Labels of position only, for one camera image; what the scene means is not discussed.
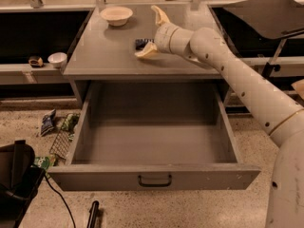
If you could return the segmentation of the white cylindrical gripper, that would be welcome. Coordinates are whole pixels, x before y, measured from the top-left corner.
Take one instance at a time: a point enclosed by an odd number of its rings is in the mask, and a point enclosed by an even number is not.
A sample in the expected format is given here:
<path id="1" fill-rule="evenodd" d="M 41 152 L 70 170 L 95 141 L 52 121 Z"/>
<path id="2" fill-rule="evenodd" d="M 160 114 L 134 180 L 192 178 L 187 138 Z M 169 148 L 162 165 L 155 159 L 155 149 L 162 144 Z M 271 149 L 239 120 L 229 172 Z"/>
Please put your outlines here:
<path id="1" fill-rule="evenodd" d="M 143 50 L 135 53 L 139 59 L 149 58 L 159 52 L 170 53 L 170 41 L 174 32 L 179 29 L 178 26 L 169 23 L 170 20 L 167 14 L 156 5 L 152 5 L 151 9 L 155 12 L 155 24 L 159 27 L 156 31 L 154 42 L 149 42 Z"/>

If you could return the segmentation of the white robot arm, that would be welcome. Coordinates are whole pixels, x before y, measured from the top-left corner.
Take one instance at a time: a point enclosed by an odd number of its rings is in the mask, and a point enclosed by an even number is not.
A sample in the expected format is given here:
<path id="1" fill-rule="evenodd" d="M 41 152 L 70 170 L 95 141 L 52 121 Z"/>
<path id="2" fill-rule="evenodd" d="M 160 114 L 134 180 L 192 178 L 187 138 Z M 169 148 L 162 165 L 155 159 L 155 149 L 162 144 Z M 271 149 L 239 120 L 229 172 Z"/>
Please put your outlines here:
<path id="1" fill-rule="evenodd" d="M 158 6 L 151 9 L 158 30 L 136 56 L 175 54 L 222 76 L 279 148 L 265 228 L 304 228 L 304 107 L 236 57 L 216 30 L 181 28 Z"/>

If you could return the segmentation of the black robot base left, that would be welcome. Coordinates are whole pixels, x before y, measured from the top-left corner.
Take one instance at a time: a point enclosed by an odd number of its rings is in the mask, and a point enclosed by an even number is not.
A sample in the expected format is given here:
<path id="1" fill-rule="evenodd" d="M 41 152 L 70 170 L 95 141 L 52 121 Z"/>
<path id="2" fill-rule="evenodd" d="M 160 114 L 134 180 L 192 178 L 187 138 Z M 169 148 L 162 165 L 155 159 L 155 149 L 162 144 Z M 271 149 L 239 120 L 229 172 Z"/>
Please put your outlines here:
<path id="1" fill-rule="evenodd" d="M 0 147 L 0 228 L 18 228 L 46 171 L 25 140 Z"/>

